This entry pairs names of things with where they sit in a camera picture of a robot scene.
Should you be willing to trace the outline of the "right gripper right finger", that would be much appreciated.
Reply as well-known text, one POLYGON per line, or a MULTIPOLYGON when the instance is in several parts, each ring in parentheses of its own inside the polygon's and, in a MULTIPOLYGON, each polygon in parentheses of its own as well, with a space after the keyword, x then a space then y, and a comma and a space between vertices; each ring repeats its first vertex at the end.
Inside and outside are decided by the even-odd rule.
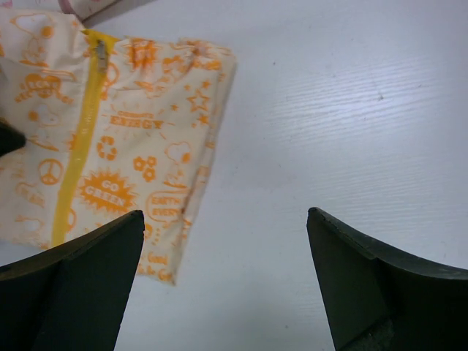
POLYGON ((467 270, 310 208, 309 244, 335 350, 466 350, 467 270))

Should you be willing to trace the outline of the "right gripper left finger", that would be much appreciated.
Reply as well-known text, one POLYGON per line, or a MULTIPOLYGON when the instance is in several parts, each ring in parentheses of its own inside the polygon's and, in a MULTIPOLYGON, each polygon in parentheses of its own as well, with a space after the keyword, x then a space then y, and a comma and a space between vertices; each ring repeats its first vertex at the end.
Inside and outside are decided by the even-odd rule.
POLYGON ((2 350, 113 350, 144 242, 131 211, 1 267, 2 350))

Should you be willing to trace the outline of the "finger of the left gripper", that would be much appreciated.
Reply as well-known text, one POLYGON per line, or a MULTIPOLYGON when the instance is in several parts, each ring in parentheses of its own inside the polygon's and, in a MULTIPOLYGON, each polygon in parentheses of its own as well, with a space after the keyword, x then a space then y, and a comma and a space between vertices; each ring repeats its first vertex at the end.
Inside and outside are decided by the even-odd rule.
POLYGON ((26 144, 26 137, 23 133, 13 127, 1 122, 0 125, 0 157, 13 151, 21 149, 26 144))

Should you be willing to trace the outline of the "orange patterned garment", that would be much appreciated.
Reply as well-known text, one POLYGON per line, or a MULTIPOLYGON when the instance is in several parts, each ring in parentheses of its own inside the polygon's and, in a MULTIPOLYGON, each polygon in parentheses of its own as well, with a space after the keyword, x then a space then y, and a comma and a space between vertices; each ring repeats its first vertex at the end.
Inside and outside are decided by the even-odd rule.
POLYGON ((1 9, 1 239, 49 249, 130 211, 137 271, 175 284, 235 74, 210 42, 118 39, 74 16, 1 9))

